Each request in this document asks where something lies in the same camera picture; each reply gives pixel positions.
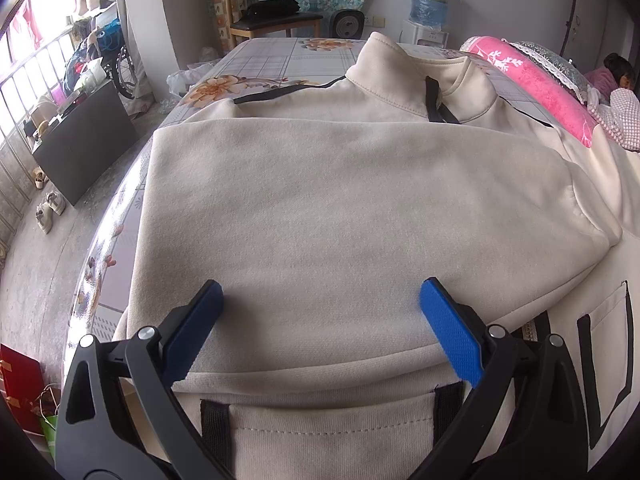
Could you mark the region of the beige jacket with black trim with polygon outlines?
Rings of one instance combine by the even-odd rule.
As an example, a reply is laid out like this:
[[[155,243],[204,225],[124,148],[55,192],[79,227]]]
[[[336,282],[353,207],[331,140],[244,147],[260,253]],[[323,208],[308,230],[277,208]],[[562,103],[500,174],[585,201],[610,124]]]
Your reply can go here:
[[[154,133],[120,331],[208,280],[224,312],[176,393],[239,479],[403,479],[470,388],[419,307],[428,278],[488,324],[560,335],[588,467],[639,408],[639,157],[519,114],[474,125],[438,80],[296,90]]]

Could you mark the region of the green bag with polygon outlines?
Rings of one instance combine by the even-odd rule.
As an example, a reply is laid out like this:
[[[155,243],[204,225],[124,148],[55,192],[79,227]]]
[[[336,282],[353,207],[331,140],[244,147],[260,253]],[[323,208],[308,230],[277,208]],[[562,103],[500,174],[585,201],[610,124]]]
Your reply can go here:
[[[56,438],[56,425],[58,424],[58,416],[56,415],[44,415],[41,416],[40,426],[44,438],[47,441],[47,447],[52,457],[55,457],[55,438]]]

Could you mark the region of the red paper bag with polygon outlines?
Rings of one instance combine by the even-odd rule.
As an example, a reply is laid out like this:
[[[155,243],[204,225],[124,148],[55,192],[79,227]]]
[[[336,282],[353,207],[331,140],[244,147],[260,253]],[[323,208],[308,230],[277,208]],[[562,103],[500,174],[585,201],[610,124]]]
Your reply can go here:
[[[43,435],[35,409],[44,389],[40,363],[5,344],[1,345],[1,392],[23,430]]]

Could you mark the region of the pair of beige shoes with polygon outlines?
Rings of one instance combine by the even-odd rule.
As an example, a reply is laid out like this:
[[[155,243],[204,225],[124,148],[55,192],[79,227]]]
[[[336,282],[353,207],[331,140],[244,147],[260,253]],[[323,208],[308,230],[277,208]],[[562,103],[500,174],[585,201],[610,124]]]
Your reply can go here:
[[[53,216],[60,216],[66,209],[66,200],[58,192],[49,192],[35,211],[38,226],[44,234],[48,234],[53,226]]]

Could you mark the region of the dark low cabinet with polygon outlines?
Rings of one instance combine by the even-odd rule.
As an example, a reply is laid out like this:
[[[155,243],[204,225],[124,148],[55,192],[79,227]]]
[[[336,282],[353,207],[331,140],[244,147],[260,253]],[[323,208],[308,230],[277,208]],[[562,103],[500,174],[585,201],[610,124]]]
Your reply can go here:
[[[139,140],[113,81],[107,79],[57,125],[32,153],[72,205]]]

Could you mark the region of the pink floral blanket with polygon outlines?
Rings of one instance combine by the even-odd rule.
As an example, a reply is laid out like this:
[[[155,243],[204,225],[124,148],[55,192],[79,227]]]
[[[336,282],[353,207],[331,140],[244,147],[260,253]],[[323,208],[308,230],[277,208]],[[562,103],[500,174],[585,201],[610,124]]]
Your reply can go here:
[[[462,44],[461,50],[500,70],[538,101],[564,130],[590,148],[597,123],[589,114],[580,91],[570,90],[522,50],[498,38],[471,37]]]

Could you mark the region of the white plastic bag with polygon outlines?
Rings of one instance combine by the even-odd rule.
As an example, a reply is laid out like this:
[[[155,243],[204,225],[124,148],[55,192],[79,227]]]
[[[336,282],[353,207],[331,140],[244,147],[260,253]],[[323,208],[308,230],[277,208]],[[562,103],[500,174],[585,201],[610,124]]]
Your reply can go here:
[[[197,84],[214,67],[214,62],[198,62],[189,64],[185,70],[178,70],[178,72],[169,74],[166,77],[169,93],[177,98],[183,98],[190,88]]]

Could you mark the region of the child in blue pajamas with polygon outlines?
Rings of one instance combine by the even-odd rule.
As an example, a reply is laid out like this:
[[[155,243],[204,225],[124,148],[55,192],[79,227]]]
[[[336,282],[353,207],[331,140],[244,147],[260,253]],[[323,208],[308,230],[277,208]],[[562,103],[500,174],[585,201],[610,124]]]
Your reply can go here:
[[[610,102],[611,93],[619,88],[634,91],[636,72],[634,66],[618,53],[608,54],[602,65],[585,74],[587,81],[600,92],[600,101]]]

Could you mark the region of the lace trimmed grey pillow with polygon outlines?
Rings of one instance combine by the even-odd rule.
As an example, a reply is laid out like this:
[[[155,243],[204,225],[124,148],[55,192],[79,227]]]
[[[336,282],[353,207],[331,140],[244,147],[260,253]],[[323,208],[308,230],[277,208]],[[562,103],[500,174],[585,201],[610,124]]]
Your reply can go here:
[[[509,44],[511,47],[525,54],[566,90],[572,92],[580,104],[585,105],[588,102],[590,83],[586,77],[565,58],[534,42],[513,41],[509,42]]]

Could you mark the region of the floral grey bed sheet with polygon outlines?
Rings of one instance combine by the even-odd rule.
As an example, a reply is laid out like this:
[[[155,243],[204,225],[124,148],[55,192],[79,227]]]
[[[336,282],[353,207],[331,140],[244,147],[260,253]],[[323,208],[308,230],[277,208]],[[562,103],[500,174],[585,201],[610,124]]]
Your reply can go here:
[[[263,103],[270,96],[311,88],[337,87],[360,100],[382,99],[401,77],[427,75],[438,80],[448,107],[460,104],[472,112],[474,125],[493,126],[506,114],[519,114],[557,127],[541,99],[523,84],[526,70],[536,66],[528,51],[488,36],[472,37],[460,50],[398,44],[379,32],[366,40],[248,40],[208,70],[161,125],[201,120],[243,103]],[[145,141],[94,234],[76,286],[66,363],[86,333],[110,340],[128,307],[151,148]]]

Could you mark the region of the white water dispenser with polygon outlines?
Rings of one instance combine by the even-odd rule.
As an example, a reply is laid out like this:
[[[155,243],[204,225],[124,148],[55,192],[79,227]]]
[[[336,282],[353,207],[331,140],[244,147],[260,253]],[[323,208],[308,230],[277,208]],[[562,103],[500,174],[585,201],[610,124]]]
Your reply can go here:
[[[405,20],[399,34],[401,44],[418,44],[419,46],[446,48],[449,32],[437,27],[423,26],[410,20]]]

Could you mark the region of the blue water bottle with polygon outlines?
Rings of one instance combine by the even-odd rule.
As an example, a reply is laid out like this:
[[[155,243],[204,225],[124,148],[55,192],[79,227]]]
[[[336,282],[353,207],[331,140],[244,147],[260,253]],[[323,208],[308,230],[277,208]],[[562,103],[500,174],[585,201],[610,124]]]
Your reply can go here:
[[[414,24],[441,30],[447,15],[448,0],[411,0],[409,20]]]

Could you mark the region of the black bag on chair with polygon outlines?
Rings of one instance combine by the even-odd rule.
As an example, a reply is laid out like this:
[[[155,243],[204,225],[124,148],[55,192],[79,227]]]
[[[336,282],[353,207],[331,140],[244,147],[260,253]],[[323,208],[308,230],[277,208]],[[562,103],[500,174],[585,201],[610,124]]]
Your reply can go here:
[[[295,15],[299,9],[296,0],[260,0],[247,7],[243,18],[250,22],[280,20]]]

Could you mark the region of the wooden chair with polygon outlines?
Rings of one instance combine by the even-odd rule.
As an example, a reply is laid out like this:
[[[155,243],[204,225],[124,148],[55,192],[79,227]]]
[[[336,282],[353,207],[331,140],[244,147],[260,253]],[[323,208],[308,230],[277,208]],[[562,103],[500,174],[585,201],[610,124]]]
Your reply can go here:
[[[312,38],[321,37],[323,16],[303,12],[296,0],[213,0],[216,27],[222,52],[233,50],[238,41],[256,39],[272,32],[292,37],[294,29],[312,29]]]

